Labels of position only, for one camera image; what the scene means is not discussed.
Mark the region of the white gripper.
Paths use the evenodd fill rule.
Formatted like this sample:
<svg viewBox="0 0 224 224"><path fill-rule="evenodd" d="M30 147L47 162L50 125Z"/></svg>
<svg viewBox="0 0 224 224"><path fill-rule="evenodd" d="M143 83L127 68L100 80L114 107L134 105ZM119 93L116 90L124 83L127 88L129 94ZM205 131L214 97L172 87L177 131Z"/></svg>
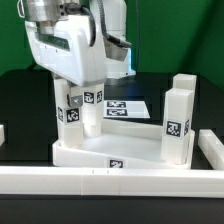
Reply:
<svg viewBox="0 0 224 224"><path fill-rule="evenodd" d="M96 26L96 40L90 42L88 16L69 15L58 21L53 35L38 33L34 22L25 22L25 28L36 63L60 77L82 87L102 84L107 77L106 54L103 36ZM72 108L83 105L83 96L67 95L67 104Z"/></svg>

